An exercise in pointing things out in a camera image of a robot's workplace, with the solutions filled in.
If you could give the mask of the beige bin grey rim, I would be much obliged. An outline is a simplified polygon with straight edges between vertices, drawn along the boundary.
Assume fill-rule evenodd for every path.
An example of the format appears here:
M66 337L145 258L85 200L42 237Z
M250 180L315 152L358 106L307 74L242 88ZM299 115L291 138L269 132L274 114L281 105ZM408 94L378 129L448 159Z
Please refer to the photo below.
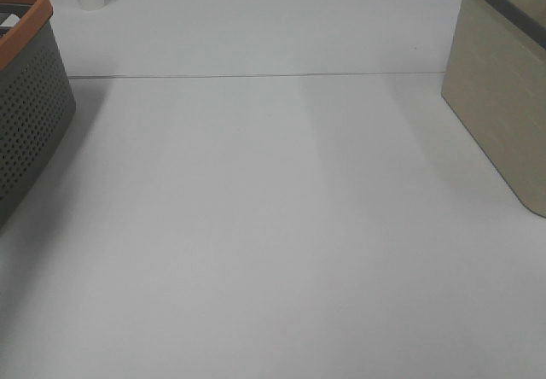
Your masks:
M545 0L462 0L441 95L520 203L545 214Z

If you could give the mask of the grey perforated basket orange rim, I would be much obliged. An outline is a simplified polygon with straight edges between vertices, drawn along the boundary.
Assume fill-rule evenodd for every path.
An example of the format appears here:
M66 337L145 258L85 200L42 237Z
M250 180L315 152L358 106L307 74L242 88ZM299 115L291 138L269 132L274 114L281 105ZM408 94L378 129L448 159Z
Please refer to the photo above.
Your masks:
M76 102L50 19L50 0L1 0L18 17L1 29L1 221L38 180L71 123Z

